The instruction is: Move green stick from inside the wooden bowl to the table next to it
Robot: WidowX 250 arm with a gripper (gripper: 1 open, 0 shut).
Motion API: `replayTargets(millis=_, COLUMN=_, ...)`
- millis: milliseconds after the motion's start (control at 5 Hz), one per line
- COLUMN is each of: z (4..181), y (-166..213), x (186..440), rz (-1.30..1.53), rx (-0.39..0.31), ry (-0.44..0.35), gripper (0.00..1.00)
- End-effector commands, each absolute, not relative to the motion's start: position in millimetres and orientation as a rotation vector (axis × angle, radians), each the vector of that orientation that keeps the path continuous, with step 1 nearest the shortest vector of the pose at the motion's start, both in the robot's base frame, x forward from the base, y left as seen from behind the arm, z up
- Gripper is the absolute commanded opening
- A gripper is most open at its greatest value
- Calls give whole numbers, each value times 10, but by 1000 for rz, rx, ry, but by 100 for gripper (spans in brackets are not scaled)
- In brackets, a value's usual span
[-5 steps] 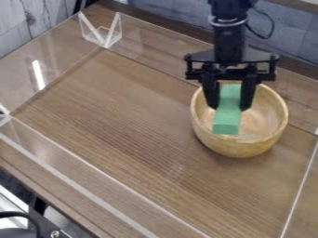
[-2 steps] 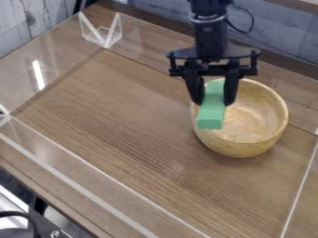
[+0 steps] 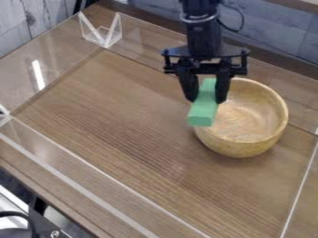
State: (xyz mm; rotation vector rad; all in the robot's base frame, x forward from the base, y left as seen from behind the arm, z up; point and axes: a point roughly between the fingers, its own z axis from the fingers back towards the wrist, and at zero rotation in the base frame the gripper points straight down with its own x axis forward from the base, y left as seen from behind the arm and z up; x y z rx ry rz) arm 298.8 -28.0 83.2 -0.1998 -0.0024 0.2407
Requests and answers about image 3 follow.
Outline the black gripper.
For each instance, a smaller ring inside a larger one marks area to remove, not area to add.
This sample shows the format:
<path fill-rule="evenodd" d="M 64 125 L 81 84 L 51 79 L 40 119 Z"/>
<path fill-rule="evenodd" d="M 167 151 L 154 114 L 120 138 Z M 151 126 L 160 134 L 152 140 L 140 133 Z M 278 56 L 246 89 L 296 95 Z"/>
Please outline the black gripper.
<path fill-rule="evenodd" d="M 222 26 L 219 19 L 187 22 L 186 44 L 162 51 L 164 73 L 178 73 L 182 90 L 190 102 L 195 101 L 199 94 L 196 74 L 216 75 L 215 95 L 219 104 L 227 99 L 230 73 L 232 75 L 247 74 L 250 50 L 223 42 Z M 220 67 L 228 68 L 230 73 L 227 70 L 220 70 Z M 178 72 L 179 69 L 190 69 L 190 72 Z"/>

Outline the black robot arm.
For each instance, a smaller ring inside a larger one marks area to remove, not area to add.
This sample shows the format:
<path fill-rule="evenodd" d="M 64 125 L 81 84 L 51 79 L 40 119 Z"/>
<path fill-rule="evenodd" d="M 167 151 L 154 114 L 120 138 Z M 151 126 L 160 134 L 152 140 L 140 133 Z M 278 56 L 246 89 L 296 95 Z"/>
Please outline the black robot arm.
<path fill-rule="evenodd" d="M 180 3 L 186 44 L 163 49 L 164 73 L 178 76 L 186 99 L 191 102 L 199 97 L 198 75 L 214 74 L 215 101 L 222 104 L 227 100 L 231 79 L 247 74 L 250 50 L 223 43 L 220 28 L 232 29 L 220 21 L 220 0 L 180 0 Z"/>

